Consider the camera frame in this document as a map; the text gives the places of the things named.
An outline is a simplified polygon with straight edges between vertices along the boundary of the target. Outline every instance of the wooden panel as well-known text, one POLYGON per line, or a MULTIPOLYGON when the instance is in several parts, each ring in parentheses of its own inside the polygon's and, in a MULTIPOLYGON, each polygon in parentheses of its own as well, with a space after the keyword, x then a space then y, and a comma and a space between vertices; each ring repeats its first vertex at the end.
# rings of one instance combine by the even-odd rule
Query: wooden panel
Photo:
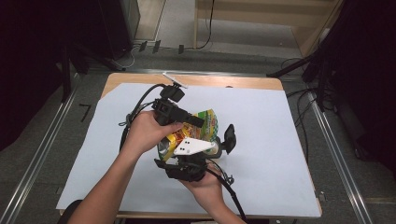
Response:
POLYGON ((324 30, 336 20, 335 17, 338 16, 342 3, 342 0, 333 1, 329 7, 329 10, 319 20, 319 26, 316 28, 291 28, 303 57, 306 57, 316 49, 324 30))
MULTIPOLYGON (((216 0, 213 19, 289 26, 317 27, 333 5, 332 0, 216 0)), ((210 0, 197 0, 197 18, 204 19, 210 0)))
POLYGON ((155 40, 165 0, 138 0, 137 2, 141 17, 135 38, 139 40, 155 40))
MULTIPOLYGON (((210 77, 210 76, 192 76, 192 75, 172 75, 180 82, 187 85, 196 86, 216 86, 251 89, 266 89, 283 91, 282 84, 277 78, 269 77, 210 77)), ((113 73, 108 77, 107 83, 102 93, 104 97, 108 92, 114 90, 121 83, 165 83, 171 84, 163 75, 153 74, 128 74, 113 73)))

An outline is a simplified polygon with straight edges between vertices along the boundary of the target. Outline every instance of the wooden table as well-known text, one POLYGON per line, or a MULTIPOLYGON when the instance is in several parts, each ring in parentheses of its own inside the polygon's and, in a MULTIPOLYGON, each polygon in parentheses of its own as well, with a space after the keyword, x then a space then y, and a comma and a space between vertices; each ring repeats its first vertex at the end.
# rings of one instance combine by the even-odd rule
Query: wooden table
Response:
MULTIPOLYGON (((323 31, 332 27, 342 3, 342 0, 216 0, 213 20, 290 26, 305 57, 315 49, 323 31)), ((211 0, 195 0, 195 48, 198 19, 209 20, 211 7, 211 0)))
MULTIPOLYGON (((192 76, 192 75, 172 75, 172 77, 175 77, 183 84, 191 85, 190 88, 185 90, 186 96, 178 103, 179 105, 182 105, 183 102, 184 104, 187 104, 189 101, 189 97, 194 97, 202 92, 200 90, 197 90, 200 88, 197 86, 206 86, 206 87, 201 87, 203 88, 203 90, 207 90, 208 89, 207 86, 233 87, 233 88, 218 88, 218 89, 216 88, 217 92, 219 92, 218 97, 219 95, 222 95, 221 93, 222 91, 240 92, 242 90, 254 91, 257 92, 259 95, 262 93, 268 93, 269 95, 265 96, 264 98, 261 98, 263 100, 270 97, 270 95, 280 97, 279 99, 281 100, 272 103, 271 103, 271 99, 269 99, 267 101, 268 105, 266 105, 265 107, 261 107, 260 104, 255 105, 255 107, 260 106, 259 110, 263 110, 263 109, 272 110, 273 107, 277 107, 277 106, 282 107, 282 109, 280 109, 279 111, 269 113, 268 117, 265 117, 265 113, 261 114, 261 112, 256 112, 255 110, 252 111, 251 116, 257 117, 256 122, 249 121, 249 119, 251 119, 249 117, 239 118, 239 121, 237 121, 238 118, 235 116, 235 113, 239 114, 241 111, 240 108, 239 109, 235 108, 234 112, 230 108, 226 108, 225 113, 221 112, 220 111, 221 109, 219 109, 219 107, 216 109, 214 108, 215 112, 218 111, 218 115, 220 116, 219 118, 220 138, 222 138, 221 132, 224 132, 223 130, 221 130, 221 128, 224 127, 224 125, 222 125, 224 122, 222 121, 222 119, 226 119, 226 120, 232 119, 234 121, 233 124, 235 125, 236 136, 238 139, 237 147, 233 150, 233 152, 230 155, 228 156, 223 155, 219 160, 219 164, 220 166, 223 166, 223 168, 225 168, 226 171, 227 170, 231 171, 230 174, 234 175, 235 183, 232 185, 232 187, 238 194, 238 199, 241 202, 242 206, 247 209, 245 210, 245 212, 247 213, 248 218, 319 217, 321 215, 320 205, 318 203, 318 199, 316 199, 315 197, 312 180, 308 168, 304 161, 304 153, 302 152, 301 145, 298 140, 298 136, 295 131, 293 121, 290 115, 289 105, 287 103, 286 96, 284 95, 282 85, 278 79, 264 78, 264 77, 213 77, 213 76, 192 76), (258 155, 256 156, 254 155, 254 153, 257 152, 257 149, 254 148, 257 147, 256 146, 257 144, 251 145, 252 143, 248 139, 248 137, 249 136, 254 137, 255 134, 257 135, 257 133, 260 132, 248 133, 244 131, 245 129, 243 126, 244 124, 246 124, 247 126, 248 125, 256 126, 261 122, 260 120, 264 120, 265 125, 268 127, 268 129, 272 129, 272 131, 271 132, 264 131, 264 136, 261 137, 261 140, 264 140, 266 142, 267 147, 264 148, 262 152, 258 152, 258 155), (280 126, 277 128, 276 127, 277 123, 272 123, 274 120, 278 120, 283 124, 279 124, 280 126), (271 134, 279 135, 281 133, 286 135, 290 134, 290 136, 288 136, 289 140, 275 141, 274 143, 271 143, 271 138, 274 138, 271 137, 271 134), (279 155, 279 153, 283 153, 287 155, 286 156, 287 162, 280 161, 273 163, 271 161, 272 160, 271 158, 276 158, 277 156, 280 157, 283 155, 283 154, 279 155), (247 170, 245 171, 244 169, 237 168, 238 166, 236 165, 237 163, 239 166, 247 167, 247 168, 254 168, 255 166, 256 167, 260 166, 258 167, 258 169, 256 169, 256 170, 262 169, 258 174, 259 179, 257 179, 257 182, 256 180, 253 180, 255 182, 253 185, 248 184, 249 179, 247 178, 247 176, 249 172, 247 172, 247 170), (279 169, 275 168, 277 166, 280 167, 280 170, 286 169, 288 171, 284 171, 285 172, 284 174, 279 174, 277 173, 277 170, 279 169), (300 175, 299 178, 301 179, 299 180, 293 179, 297 175, 300 175), (270 181, 270 183, 264 181, 265 183, 263 185, 262 178, 267 178, 267 181, 270 181), (278 179, 280 179, 280 182, 282 184, 279 184, 275 188, 271 187, 271 185, 274 184, 278 179), (304 182, 304 186, 302 188, 297 188, 293 184, 291 184, 291 183, 298 184, 297 182, 299 181, 304 182), (250 202, 253 203, 254 200, 258 198, 260 199, 260 197, 264 197, 264 196, 251 195, 250 192, 252 192, 252 189, 243 190, 244 185, 241 186, 241 184, 244 183, 247 183, 247 185, 250 187, 256 186, 257 188, 259 188, 259 189, 255 189, 258 192, 262 192, 263 186, 268 185, 267 187, 268 190, 266 190, 268 192, 265 191, 263 194, 265 193, 269 194, 268 196, 265 195, 264 196, 268 197, 268 200, 270 202, 266 202, 264 199, 261 199, 263 201, 262 207, 269 207, 268 210, 271 210, 272 207, 277 207, 277 209, 279 209, 280 207, 283 208, 284 211, 279 211, 279 212, 268 211, 267 214, 263 213, 260 215, 250 215, 249 210, 251 210, 251 207, 253 206, 252 204, 250 204, 250 202), (296 204, 294 208, 293 205, 291 206, 291 208, 289 208, 290 201, 294 201, 294 197, 295 197, 295 195, 290 194, 290 192, 294 192, 294 191, 296 195, 301 195, 301 194, 308 195, 309 197, 308 196, 307 197, 310 198, 308 200, 309 204, 304 204, 304 203, 296 204), (271 199, 272 195, 275 194, 271 192, 277 192, 281 196, 275 199, 271 199), (313 212, 309 211, 306 214, 305 212, 297 211, 297 210, 301 210, 301 208, 305 210, 305 207, 313 208, 314 211, 313 212), (289 210, 293 210, 293 209, 296 209, 297 212, 296 213, 289 212, 289 210), (280 215, 280 216, 273 215, 273 214, 284 214, 284 213, 286 215, 280 215)), ((114 111, 118 110, 117 107, 123 107, 124 108, 123 110, 127 111, 129 110, 130 106, 132 106, 137 102, 137 99, 140 98, 141 96, 140 93, 141 90, 139 90, 139 87, 144 86, 145 90, 147 89, 145 84, 138 84, 138 83, 171 84, 171 82, 162 75, 112 74, 109 76, 105 89, 103 91, 102 99, 101 101, 99 101, 98 106, 96 107, 95 115, 93 117, 90 129, 88 130, 86 140, 84 141, 84 145, 81 148, 80 152, 78 153, 78 157, 70 173, 70 176, 67 180, 66 186, 64 188, 64 192, 61 196, 60 201, 58 202, 57 209, 61 210, 61 213, 66 208, 66 206, 69 205, 71 202, 85 197, 85 195, 90 191, 90 189, 97 182, 97 180, 101 178, 103 173, 106 171, 106 169, 108 169, 111 162, 113 162, 114 158, 117 156, 118 145, 120 143, 120 133, 122 132, 122 129, 117 128, 118 122, 121 121, 120 119, 118 119, 118 117, 124 118, 124 113, 126 114, 126 112, 122 111, 122 113, 118 115, 114 115, 115 113, 114 111), (117 92, 120 93, 121 90, 128 90, 129 93, 122 94, 122 99, 120 101, 114 102, 112 99, 114 99, 114 97, 116 97, 117 95, 117 92), (125 105, 122 105, 128 101, 132 101, 132 102, 128 103, 126 107, 125 105)), ((237 105, 241 106, 243 105, 244 102, 245 99, 242 99, 242 101, 241 99, 235 99, 235 102, 230 102, 229 104, 227 103, 227 106, 231 106, 231 107, 237 105)), ((194 101, 195 107, 200 107, 197 105, 203 105, 203 104, 204 103, 202 102, 194 101)), ((187 108, 184 107, 183 105, 183 108, 192 109, 193 106, 188 106, 187 108)), ((125 192, 124 195, 125 201, 123 201, 121 204, 118 217, 210 218, 208 214, 206 214, 205 211, 203 211, 202 208, 200 208, 198 204, 196 204, 192 195, 184 187, 182 187, 176 180, 167 178, 166 174, 164 173, 164 170, 159 169, 154 165, 153 159, 158 156, 156 155, 156 153, 157 153, 156 149, 152 149, 151 151, 145 153, 142 156, 142 158, 139 160, 139 163, 136 165, 132 181, 130 182, 130 185, 128 186, 125 192), (182 210, 185 207, 187 207, 186 211, 180 211, 180 212, 177 211, 177 209, 182 210), (189 211, 197 211, 197 207, 201 209, 203 212, 202 211, 189 212, 189 211)), ((228 205, 231 206, 232 209, 235 209, 234 204, 230 203, 232 200, 228 192, 224 190, 223 193, 224 193, 225 201, 228 202, 228 205)))

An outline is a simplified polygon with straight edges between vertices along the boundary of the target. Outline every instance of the wire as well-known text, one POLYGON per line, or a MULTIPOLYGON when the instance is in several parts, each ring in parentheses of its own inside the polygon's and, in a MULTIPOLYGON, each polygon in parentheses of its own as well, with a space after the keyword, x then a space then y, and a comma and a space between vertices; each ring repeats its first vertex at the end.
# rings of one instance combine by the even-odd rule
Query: wire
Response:
POLYGON ((209 21, 209 37, 206 40, 206 43, 204 45, 202 45, 201 47, 197 48, 197 49, 203 49, 207 43, 209 43, 210 38, 212 36, 212 19, 213 19, 213 7, 215 5, 215 0, 212 0, 212 9, 210 11, 210 21, 209 21))
POLYGON ((134 48, 131 49, 130 54, 131 54, 131 57, 132 57, 132 62, 131 62, 130 64, 128 64, 128 65, 122 65, 122 64, 120 64, 120 63, 117 63, 115 60, 113 60, 113 63, 116 64, 116 65, 118 65, 118 66, 121 67, 121 68, 129 68, 129 67, 132 67, 132 66, 134 65, 134 55, 133 55, 133 51, 134 51, 134 49, 137 49, 139 46, 140 46, 140 45, 138 45, 138 46, 136 46, 136 47, 134 47, 134 48))
POLYGON ((308 109, 309 109, 310 106, 312 105, 313 101, 315 101, 315 100, 312 100, 312 101, 310 101, 310 102, 308 103, 308 106, 305 107, 305 110, 304 110, 304 114, 303 114, 303 115, 302 115, 302 113, 300 112, 300 101, 301 101, 301 99, 303 98, 303 96, 304 96, 306 93, 308 93, 308 92, 310 92, 310 91, 305 91, 303 94, 300 95, 300 97, 299 97, 298 100, 297 100, 297 113, 298 113, 298 115, 299 115, 301 128, 302 128, 303 134, 304 134, 304 140, 305 140, 305 161, 306 161, 306 164, 307 164, 307 165, 308 165, 308 161, 309 161, 309 159, 308 159, 308 155, 309 155, 309 154, 308 154, 308 152, 309 152, 309 145, 308 145, 308 136, 307 136, 307 134, 306 134, 306 129, 305 129, 305 125, 304 125, 304 123, 303 123, 303 119, 304 119, 304 114, 306 113, 306 111, 308 111, 308 109))
POLYGON ((221 169, 221 167, 215 161, 213 161, 211 159, 207 159, 207 160, 211 161, 212 164, 215 165, 215 167, 221 172, 224 180, 231 186, 233 184, 233 182, 234 182, 233 176, 231 175, 230 177, 228 177, 227 173, 225 173, 224 170, 221 169))
POLYGON ((311 107, 311 105, 314 103, 315 100, 312 100, 308 103, 308 105, 305 107, 305 109, 303 110, 303 112, 301 112, 299 114, 299 117, 297 118, 297 120, 294 121, 294 125, 296 126, 296 128, 298 126, 300 126, 301 121, 304 119, 305 117, 305 113, 309 110, 309 108, 311 107))
POLYGON ((204 1, 205 4, 205 26, 206 30, 209 30, 209 26, 207 25, 207 1, 204 1))
POLYGON ((302 90, 299 90, 299 91, 292 91, 292 92, 287 93, 286 96, 289 98, 289 97, 291 97, 291 96, 293 96, 293 95, 295 95, 295 94, 297 94, 297 93, 300 93, 300 92, 303 92, 303 91, 315 91, 316 89, 317 89, 317 88, 313 88, 313 89, 302 89, 302 90))
POLYGON ((285 62, 288 62, 288 61, 291 61, 291 60, 301 60, 301 59, 302 59, 302 58, 290 58, 290 59, 287 59, 287 60, 283 61, 282 64, 280 65, 280 70, 283 69, 283 65, 285 64, 285 62))
POLYGON ((143 105, 143 108, 140 108, 142 102, 149 95, 149 93, 151 93, 151 91, 157 87, 165 88, 165 85, 164 84, 155 84, 154 86, 150 87, 145 92, 145 94, 143 94, 143 96, 140 98, 139 102, 137 102, 136 106, 134 107, 134 110, 126 116, 125 123, 124 123, 125 128, 122 132, 121 141, 120 141, 120 150, 122 149, 122 146, 125 142, 126 136, 128 135, 129 128, 131 127, 132 122, 134 122, 134 118, 136 118, 136 115, 138 114, 138 112, 140 112, 143 108, 145 108, 146 106, 151 104, 151 103, 147 103, 147 104, 143 105))
MULTIPOLYGON (((213 43, 211 43, 209 48, 206 49, 194 49, 194 48, 184 48, 186 51, 195 51, 195 50, 200 50, 200 51, 206 51, 210 50, 210 48, 213 46, 213 43)), ((159 49, 178 49, 178 48, 170 48, 170 47, 159 47, 159 49)))
MULTIPOLYGON (((155 46, 146 45, 146 48, 155 48, 155 46)), ((159 47, 159 49, 178 49, 178 48, 169 48, 169 47, 159 47)))
POLYGON ((233 202, 235 203, 236 208, 238 208, 239 215, 241 215, 242 220, 248 223, 247 217, 245 216, 244 210, 242 209, 242 206, 239 203, 238 198, 236 197, 235 191, 233 191, 230 185, 223 178, 221 178, 220 175, 216 174, 215 172, 213 172, 208 168, 206 168, 206 171, 212 174, 213 176, 215 176, 218 179, 218 181, 222 184, 222 186, 224 186, 224 188, 226 188, 228 192, 230 192, 231 198, 233 198, 233 202))

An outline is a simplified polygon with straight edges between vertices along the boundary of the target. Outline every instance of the floor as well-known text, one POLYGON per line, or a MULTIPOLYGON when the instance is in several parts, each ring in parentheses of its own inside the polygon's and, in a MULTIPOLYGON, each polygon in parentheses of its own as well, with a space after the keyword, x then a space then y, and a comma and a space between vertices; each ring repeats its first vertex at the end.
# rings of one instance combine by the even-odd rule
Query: floor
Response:
MULTIPOLYGON (((161 39, 161 49, 153 54, 150 49, 134 51, 134 57, 127 57, 119 63, 133 65, 126 72, 139 69, 184 70, 225 72, 245 77, 265 77, 299 58, 299 50, 290 36, 288 27, 259 27, 257 24, 220 21, 213 22, 213 34, 207 49, 177 53, 179 44, 192 45, 191 6, 193 0, 167 0, 159 23, 157 40, 161 39), (224 30, 233 33, 225 37, 224 30)), ((200 24, 200 43, 205 41, 205 21, 200 24)), ((15 219, 0 223, 54 223, 59 213, 54 208, 73 166, 78 150, 83 144, 86 130, 94 114, 94 108, 100 98, 102 89, 110 71, 100 64, 92 63, 92 69, 86 76, 79 76, 74 84, 76 95, 63 122, 54 136, 46 159, 39 164, 39 172, 33 176, 34 182, 27 187, 28 194, 21 200, 15 219)), ((285 92, 306 88, 300 80, 303 71, 296 70, 281 78, 285 92)), ((36 114, 26 127, 21 137, 10 147, 0 152, 0 211, 6 211, 8 202, 22 180, 30 161, 41 146, 42 139, 51 125, 52 119, 60 107, 62 88, 48 99, 44 107, 36 114)), ((297 119, 298 95, 289 98, 290 111, 297 119)), ((304 98, 301 106, 308 104, 304 98)), ((354 155, 353 146, 342 122, 332 111, 326 111, 326 118, 332 127, 332 133, 341 148, 349 172, 360 191, 369 211, 372 223, 394 223, 396 218, 396 182, 392 173, 376 161, 360 161, 354 155)), ((323 210, 318 219, 299 219, 297 223, 364 223, 358 216, 348 197, 336 163, 333 160, 327 139, 318 123, 315 110, 310 108, 305 117, 305 128, 308 136, 309 169, 323 210)), ((302 146, 306 147, 301 126, 297 128, 302 146)), ((274 217, 270 223, 292 223, 292 219, 274 217)))

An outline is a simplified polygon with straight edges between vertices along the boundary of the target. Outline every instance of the white tabletop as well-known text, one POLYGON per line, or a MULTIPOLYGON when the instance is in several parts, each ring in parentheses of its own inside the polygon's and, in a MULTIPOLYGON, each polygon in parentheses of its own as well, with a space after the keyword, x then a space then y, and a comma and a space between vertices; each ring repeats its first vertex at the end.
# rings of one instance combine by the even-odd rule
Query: white tabletop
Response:
MULTIPOLYGON (((83 199, 117 157, 125 120, 152 85, 124 83, 101 99, 84 144, 68 177, 57 209, 83 199)), ((153 91, 145 102, 159 97, 153 91)), ((230 123, 236 147, 219 165, 233 175, 232 184, 248 216, 320 217, 321 210, 304 153, 283 91, 190 86, 178 103, 195 113, 212 108, 219 120, 219 137, 230 123)), ((190 192, 159 169, 156 148, 135 167, 122 200, 121 212, 205 214, 190 192)), ((226 203, 237 212, 228 191, 226 203)))

